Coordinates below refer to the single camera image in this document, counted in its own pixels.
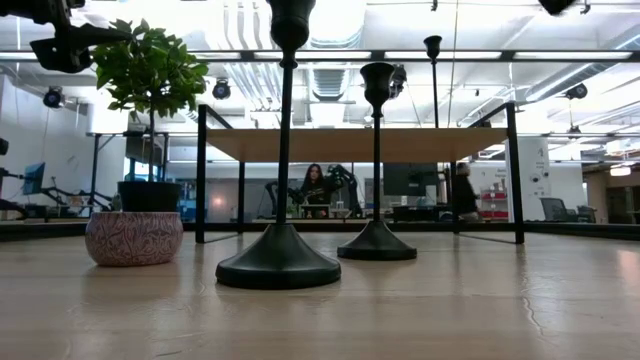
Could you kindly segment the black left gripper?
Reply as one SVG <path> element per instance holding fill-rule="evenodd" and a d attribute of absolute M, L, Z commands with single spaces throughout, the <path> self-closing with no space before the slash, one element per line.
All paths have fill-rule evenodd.
<path fill-rule="evenodd" d="M 71 10 L 84 7 L 85 0 L 1 0 L 1 16 L 31 19 L 34 23 L 60 27 L 53 38 L 30 43 L 39 64 L 52 71 L 79 73 L 92 64 L 91 46 L 130 41 L 132 35 L 114 28 L 91 24 L 69 26 Z"/>

